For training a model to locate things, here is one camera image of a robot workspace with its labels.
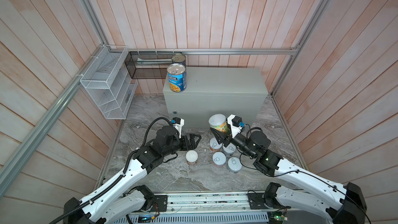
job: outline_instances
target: wood paneling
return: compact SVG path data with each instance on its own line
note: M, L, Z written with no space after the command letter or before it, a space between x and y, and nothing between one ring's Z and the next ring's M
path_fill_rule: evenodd
M296 46L320 0L90 1L110 44L138 48L251 48ZM272 92L289 58L190 55L187 65L258 67ZM156 80L138 82L136 93L162 93Z
M99 44L80 0L0 0L1 167ZM0 200L0 222L49 222L90 193L116 128L79 90Z
M333 0L275 96L309 169L380 223L398 219L396 33L398 0Z

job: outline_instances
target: marble countertop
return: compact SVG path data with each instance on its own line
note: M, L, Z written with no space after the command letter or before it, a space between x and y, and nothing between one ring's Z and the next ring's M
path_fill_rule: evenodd
M167 117L167 108L162 95L136 95L125 121L122 134L114 152L106 180L115 175L125 165L128 154L142 144L149 124L157 117ZM147 140L155 138L156 131L164 126L164 121L156 122ZM279 120L270 97L267 97L252 127L261 127L272 141L270 149L298 164L286 132ZM296 187L279 178L266 177L261 172L243 167L238 173L228 171L226 165L217 169L212 165L213 152L209 150L209 141L213 137L209 129L184 128L183 134L199 133L202 136L196 152L198 162L195 166L186 163L186 152L179 151L178 157L155 168L149 175L137 182L145 184L153 192L187 192L187 191L246 191L264 190L270 182L280 183L286 187ZM253 167L253 160L242 156L242 163Z

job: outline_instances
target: metal box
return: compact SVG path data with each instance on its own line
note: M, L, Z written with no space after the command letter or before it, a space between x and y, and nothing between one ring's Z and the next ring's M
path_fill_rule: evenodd
M183 118L184 127L209 127L217 113L251 125L268 95L258 68L187 67L186 83L179 93L171 91L168 78L163 87L169 117Z

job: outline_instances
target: white plastic lid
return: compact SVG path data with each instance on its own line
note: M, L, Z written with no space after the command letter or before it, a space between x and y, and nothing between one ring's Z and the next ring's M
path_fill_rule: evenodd
M222 143L221 144L219 144L218 142L217 142L217 139L216 138L212 138L211 140L210 140L210 147L212 147L213 149L220 149L221 148L221 146L222 146Z
M195 162L198 159L198 153L196 151L188 151L185 155L188 162Z
M213 154L213 162L216 165L223 165L226 162L226 157L222 152L216 152Z
M223 149L226 153L231 154L231 153L234 153L234 152L235 152L236 146L234 146L233 144L229 144L227 147L222 146L222 149Z
M211 126L219 126L222 123L226 122L226 118L223 114L215 114L209 118L209 124Z
M241 164L239 158L237 158L237 157L231 157L231 158L228 160L228 167L229 167L232 171L238 172L238 171L240 171L240 170L242 169L242 164Z

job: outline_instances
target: progresso soup can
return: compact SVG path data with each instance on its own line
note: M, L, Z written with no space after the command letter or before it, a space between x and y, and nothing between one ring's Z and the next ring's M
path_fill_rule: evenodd
M172 63L180 63L180 64L186 66L185 55L176 54L176 55L172 56Z
M167 75L169 77L170 89L174 92L182 92L187 87L185 82L186 77L185 66L179 63L174 63L167 68Z

